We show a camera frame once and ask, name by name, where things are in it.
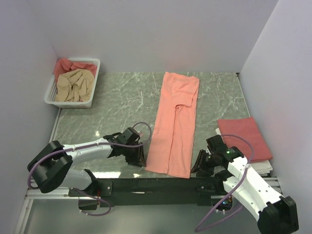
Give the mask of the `salmon pink t shirt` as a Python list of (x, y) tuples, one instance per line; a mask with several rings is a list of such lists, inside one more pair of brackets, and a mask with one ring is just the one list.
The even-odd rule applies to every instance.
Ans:
[(146, 170), (190, 178), (199, 79), (166, 72)]

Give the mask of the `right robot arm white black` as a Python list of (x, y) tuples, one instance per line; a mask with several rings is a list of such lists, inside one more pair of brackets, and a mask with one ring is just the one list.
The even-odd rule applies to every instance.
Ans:
[(220, 211), (225, 200), (233, 197), (240, 203), (233, 214), (246, 208), (257, 221), (262, 234), (292, 234), (299, 229), (296, 202), (284, 197), (269, 185), (251, 166), (237, 147), (228, 147), (223, 136), (208, 138), (207, 150), (201, 150), (193, 172), (204, 168), (214, 169), (216, 166), (224, 170), (215, 174), (214, 190), (221, 195), (220, 199), (200, 221), (202, 224), (213, 212)]

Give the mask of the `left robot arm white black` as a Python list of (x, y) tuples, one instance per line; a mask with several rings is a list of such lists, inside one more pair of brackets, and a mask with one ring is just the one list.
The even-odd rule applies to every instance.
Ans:
[(124, 156), (129, 165), (146, 165), (140, 142), (140, 133), (133, 127), (124, 132), (105, 135), (95, 141), (66, 145), (55, 140), (27, 165), (29, 179), (33, 179), (43, 194), (60, 186), (74, 187), (85, 195), (94, 195), (98, 189), (97, 178), (84, 169), (78, 171), (73, 166), (79, 163), (116, 156)]

